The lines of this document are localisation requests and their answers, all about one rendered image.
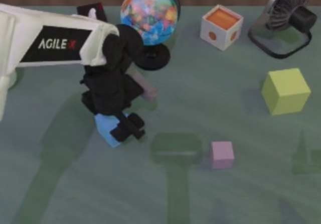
green block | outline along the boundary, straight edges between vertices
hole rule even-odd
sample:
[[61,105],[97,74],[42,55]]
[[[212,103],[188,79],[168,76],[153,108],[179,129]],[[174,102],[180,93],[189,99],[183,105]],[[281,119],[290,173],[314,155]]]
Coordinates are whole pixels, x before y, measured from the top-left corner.
[[298,68],[268,72],[262,95],[271,115],[300,112],[311,90]]

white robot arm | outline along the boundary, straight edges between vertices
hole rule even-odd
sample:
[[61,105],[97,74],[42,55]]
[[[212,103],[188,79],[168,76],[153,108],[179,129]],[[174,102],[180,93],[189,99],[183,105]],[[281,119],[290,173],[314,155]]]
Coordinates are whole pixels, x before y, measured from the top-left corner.
[[0,121],[16,67],[106,64],[102,44],[116,26],[90,17],[0,4]]

globe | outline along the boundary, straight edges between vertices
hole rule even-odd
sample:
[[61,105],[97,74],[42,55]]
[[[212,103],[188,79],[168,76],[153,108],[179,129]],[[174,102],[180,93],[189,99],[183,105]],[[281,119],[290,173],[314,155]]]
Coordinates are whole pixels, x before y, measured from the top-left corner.
[[175,30],[178,7],[175,0],[125,0],[120,20],[139,32],[145,46],[154,46],[166,41]]

fan stand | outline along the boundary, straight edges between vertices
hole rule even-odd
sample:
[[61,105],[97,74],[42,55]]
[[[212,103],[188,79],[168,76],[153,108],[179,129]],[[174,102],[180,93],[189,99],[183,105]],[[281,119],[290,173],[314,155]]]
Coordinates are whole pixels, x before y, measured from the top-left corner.
[[137,67],[143,70],[156,71],[164,68],[170,62],[170,58],[171,54],[167,46],[158,44],[144,46],[144,49],[134,62]]

tabletop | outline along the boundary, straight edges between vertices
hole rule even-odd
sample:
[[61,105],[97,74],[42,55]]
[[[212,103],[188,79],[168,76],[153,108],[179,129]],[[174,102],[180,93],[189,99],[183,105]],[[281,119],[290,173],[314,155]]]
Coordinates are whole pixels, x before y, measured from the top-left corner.
[[[229,7],[242,34],[221,52],[199,38],[210,7],[183,7],[167,42],[169,65],[142,73],[156,102],[130,111],[146,136],[110,148],[83,107],[78,65],[19,69],[0,123],[1,224],[301,224],[321,221],[321,23],[311,44],[277,60],[247,37],[262,7]],[[73,7],[33,7],[74,14]],[[311,7],[321,17],[321,8]],[[119,7],[106,7],[119,23]],[[300,113],[270,116],[268,71],[300,68],[311,96]],[[233,143],[235,164],[213,170],[212,141]],[[200,146],[202,158],[155,158]]]

